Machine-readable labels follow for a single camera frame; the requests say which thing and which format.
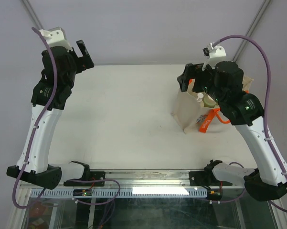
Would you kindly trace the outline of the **beige canvas bag orange handles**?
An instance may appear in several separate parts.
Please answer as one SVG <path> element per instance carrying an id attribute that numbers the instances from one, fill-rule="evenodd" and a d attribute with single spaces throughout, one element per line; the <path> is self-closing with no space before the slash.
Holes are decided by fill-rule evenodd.
<path id="1" fill-rule="evenodd" d="M 215 120 L 227 125 L 230 121 L 220 114 L 220 107 L 201 107 L 196 101 L 197 93 L 192 91 L 194 80 L 190 80 L 188 91 L 178 91 L 174 102 L 172 117 L 185 134 L 199 131 L 206 133 L 209 125 Z"/>

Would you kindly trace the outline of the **cream pump lotion bottle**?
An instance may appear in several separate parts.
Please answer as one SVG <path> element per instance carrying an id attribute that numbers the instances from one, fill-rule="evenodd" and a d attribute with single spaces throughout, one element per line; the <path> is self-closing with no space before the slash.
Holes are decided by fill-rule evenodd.
<path id="1" fill-rule="evenodd" d="M 199 103 L 199 105 L 201 107 L 204 107 L 203 98 L 204 98 L 204 94 L 203 93 L 197 93 L 196 101 Z"/>

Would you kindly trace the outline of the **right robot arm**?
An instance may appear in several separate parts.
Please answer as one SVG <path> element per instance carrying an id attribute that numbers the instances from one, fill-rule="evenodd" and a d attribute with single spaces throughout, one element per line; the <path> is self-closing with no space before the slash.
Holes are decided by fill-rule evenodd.
<path id="1" fill-rule="evenodd" d="M 287 193 L 287 163 L 281 169 L 270 146 L 273 141 L 264 127 L 265 111 L 259 99 L 243 90 L 244 72 L 235 62 L 221 61 L 215 68 L 189 63 L 177 78 L 182 92 L 187 91 L 194 80 L 192 91 L 205 92 L 218 105 L 222 114 L 241 134 L 257 168 L 241 168 L 221 160 L 212 160 L 204 168 L 199 182 L 204 186 L 218 181 L 242 186 L 257 201 L 280 199 Z"/>

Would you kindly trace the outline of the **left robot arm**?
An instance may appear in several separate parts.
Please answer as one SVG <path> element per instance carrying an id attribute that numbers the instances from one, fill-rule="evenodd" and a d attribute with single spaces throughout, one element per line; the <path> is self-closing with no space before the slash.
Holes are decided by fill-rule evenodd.
<path id="1" fill-rule="evenodd" d="M 56 69 L 50 54 L 42 52 L 44 69 L 41 79 L 33 89 L 32 117 L 24 150 L 17 164 L 7 168 L 6 174 L 21 181 L 46 189 L 54 189 L 62 179 L 62 167 L 49 165 L 48 155 L 56 124 L 72 93 L 75 76 L 94 63 L 83 40 L 76 42 L 82 53 L 58 45 L 51 48 Z"/>

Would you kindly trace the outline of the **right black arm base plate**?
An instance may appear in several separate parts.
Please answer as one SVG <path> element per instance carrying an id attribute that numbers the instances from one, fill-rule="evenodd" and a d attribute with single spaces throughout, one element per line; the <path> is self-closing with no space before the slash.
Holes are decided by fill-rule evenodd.
<path id="1" fill-rule="evenodd" d="M 201 186 L 201 187 L 210 187 L 210 186 L 232 186 L 232 183 L 217 180 L 212 172 L 206 171 L 190 171 L 189 172 L 189 182 L 190 186 Z"/>

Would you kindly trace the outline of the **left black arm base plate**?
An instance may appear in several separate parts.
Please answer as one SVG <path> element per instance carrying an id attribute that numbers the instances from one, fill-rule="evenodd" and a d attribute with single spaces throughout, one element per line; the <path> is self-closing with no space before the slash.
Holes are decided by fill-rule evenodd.
<path id="1" fill-rule="evenodd" d="M 104 179 L 106 178 L 105 171 L 90 171 L 85 177 L 75 179 L 75 181 L 67 180 L 64 182 L 65 187 L 103 187 L 105 185 Z"/>

